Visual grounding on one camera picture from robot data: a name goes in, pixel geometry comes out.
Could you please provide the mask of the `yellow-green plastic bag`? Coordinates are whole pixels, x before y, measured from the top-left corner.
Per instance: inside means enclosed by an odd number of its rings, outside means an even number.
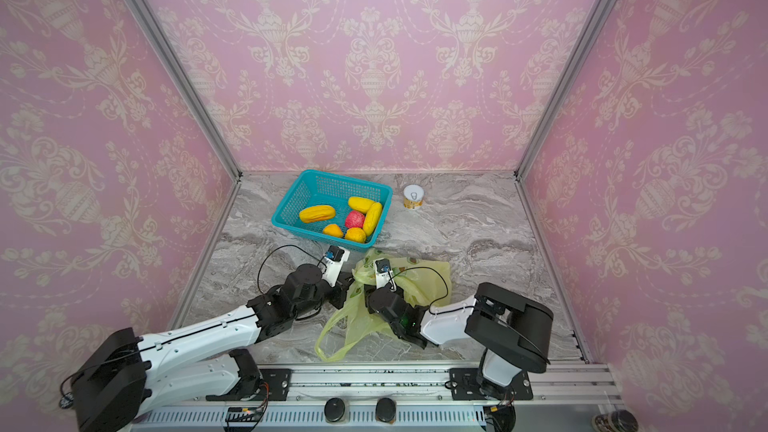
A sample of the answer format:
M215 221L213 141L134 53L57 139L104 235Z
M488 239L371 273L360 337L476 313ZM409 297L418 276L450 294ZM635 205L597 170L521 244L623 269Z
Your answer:
M325 362L343 359L372 334L397 337L424 348L417 327L428 307L446 305L452 295L447 262L366 253L353 269L342 308L328 319L315 342Z

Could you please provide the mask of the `orange fruit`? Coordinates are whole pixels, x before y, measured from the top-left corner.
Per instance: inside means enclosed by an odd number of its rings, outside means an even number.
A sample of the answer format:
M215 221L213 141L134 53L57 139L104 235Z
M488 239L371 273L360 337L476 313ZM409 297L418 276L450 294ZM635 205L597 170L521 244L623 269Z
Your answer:
M342 230L342 228L334 223L328 224L323 230L322 233L324 235L334 237L334 238L343 238L345 236L345 232Z

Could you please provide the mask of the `yellow lemon fruit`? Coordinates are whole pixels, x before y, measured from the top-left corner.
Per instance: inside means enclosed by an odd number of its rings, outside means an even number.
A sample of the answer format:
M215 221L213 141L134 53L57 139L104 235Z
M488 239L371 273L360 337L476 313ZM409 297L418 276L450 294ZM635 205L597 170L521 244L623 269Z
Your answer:
M367 234L360 227L352 227L347 229L344 239L351 242L364 244L367 241Z

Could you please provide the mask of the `ridged yellow-orange fruit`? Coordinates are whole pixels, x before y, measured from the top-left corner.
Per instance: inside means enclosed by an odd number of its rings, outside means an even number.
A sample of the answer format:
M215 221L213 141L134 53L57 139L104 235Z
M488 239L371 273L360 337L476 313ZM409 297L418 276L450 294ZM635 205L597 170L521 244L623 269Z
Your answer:
M327 221L335 216L336 210L330 205L311 206L299 212L299 219L305 224Z

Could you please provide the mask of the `pink red fruit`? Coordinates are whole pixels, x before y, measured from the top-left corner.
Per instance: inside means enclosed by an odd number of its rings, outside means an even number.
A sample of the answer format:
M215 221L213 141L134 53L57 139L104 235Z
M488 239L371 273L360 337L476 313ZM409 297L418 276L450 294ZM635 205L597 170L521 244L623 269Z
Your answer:
M362 229L366 220L364 213L352 210L348 213L345 219L345 227L347 229L360 228Z

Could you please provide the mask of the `yellow banana fruit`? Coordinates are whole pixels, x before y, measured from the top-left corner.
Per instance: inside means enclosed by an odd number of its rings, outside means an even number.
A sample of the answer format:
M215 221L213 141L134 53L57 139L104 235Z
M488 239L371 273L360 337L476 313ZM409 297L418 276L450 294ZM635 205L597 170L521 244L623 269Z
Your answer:
M382 210L382 204L374 202L366 212L363 222L363 231L367 237L371 237L375 232L381 218Z

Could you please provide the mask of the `smooth yellow mango fruit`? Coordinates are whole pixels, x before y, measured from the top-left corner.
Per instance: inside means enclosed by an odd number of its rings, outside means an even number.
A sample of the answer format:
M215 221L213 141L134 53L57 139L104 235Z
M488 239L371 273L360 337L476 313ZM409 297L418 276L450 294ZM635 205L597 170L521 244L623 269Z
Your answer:
M364 197L353 196L348 199L348 206L353 211L357 211L362 214L367 214L374 204L374 200Z

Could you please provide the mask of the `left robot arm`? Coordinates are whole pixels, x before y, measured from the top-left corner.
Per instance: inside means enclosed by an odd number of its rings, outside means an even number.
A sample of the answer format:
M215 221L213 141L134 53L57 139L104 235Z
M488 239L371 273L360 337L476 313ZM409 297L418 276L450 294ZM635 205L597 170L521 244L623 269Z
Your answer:
M339 308L353 276L303 264L285 282L228 313L176 330L109 335L67 379L81 431L118 431L158 407L194 398L236 401L263 382L249 348L326 303Z

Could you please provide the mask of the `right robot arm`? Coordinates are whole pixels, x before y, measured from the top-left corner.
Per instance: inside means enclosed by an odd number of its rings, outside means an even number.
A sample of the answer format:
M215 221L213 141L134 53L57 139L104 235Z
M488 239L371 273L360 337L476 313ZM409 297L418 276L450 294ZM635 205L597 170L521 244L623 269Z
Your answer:
M442 307L411 305L390 285L368 286L365 305L397 338L421 348L460 339L483 346L477 369L449 371L448 388L456 400L531 400L529 375L544 373L550 364L552 310L489 282L473 296Z

